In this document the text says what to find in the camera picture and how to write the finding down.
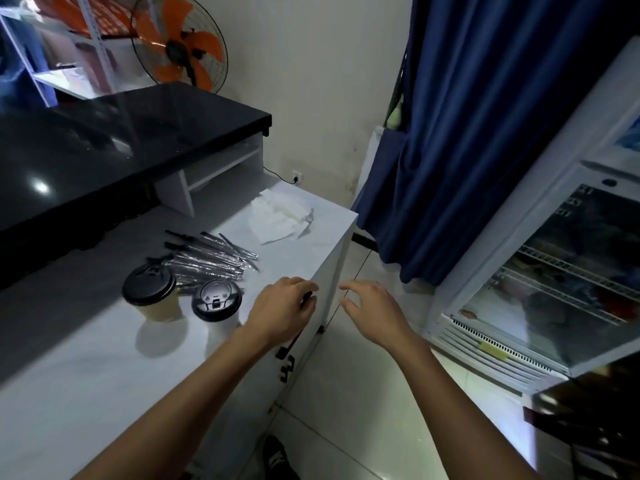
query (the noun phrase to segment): electric fan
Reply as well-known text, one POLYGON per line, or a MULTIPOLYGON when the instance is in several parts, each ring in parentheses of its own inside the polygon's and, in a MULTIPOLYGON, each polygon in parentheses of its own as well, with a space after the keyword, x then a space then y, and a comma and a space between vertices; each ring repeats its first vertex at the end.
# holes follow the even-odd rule
POLYGON ((137 0, 133 48, 156 82, 181 80, 217 93, 227 78, 227 46, 210 14, 196 0, 137 0))

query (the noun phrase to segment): black countertop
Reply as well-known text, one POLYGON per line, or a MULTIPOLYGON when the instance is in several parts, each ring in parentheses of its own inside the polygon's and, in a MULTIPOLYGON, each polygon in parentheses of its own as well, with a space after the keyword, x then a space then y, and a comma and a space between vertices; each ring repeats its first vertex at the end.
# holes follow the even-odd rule
POLYGON ((270 126, 266 112, 181 82, 6 116, 0 232, 156 181, 270 126))

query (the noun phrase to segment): display refrigerator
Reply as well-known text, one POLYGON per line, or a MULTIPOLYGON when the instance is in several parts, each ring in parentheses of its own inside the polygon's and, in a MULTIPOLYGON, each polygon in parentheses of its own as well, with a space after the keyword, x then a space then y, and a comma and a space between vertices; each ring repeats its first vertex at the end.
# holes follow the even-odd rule
POLYGON ((437 287, 424 335, 526 394, 640 349, 640 38, 437 287))

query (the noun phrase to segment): electrical cord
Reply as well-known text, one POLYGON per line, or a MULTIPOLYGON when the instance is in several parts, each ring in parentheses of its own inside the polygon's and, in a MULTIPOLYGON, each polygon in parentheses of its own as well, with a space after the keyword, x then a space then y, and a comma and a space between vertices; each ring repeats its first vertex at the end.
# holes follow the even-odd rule
POLYGON ((295 185, 296 183, 298 183, 298 177, 293 177, 293 182, 290 182, 288 180, 285 180, 283 177, 279 176, 276 172, 269 170, 267 167, 265 167, 264 165, 262 166, 262 168, 264 168, 265 170, 267 170, 269 173, 274 174, 276 177, 278 177, 279 179, 281 179, 283 182, 286 182, 288 184, 291 185, 295 185))

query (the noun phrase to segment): black shoe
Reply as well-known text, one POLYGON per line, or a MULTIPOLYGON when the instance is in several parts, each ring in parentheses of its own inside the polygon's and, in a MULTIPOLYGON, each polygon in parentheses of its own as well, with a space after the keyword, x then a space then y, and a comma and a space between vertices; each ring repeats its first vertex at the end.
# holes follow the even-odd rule
POLYGON ((262 461, 266 480, 300 480, 287 460, 283 444, 273 435, 264 439, 262 461))

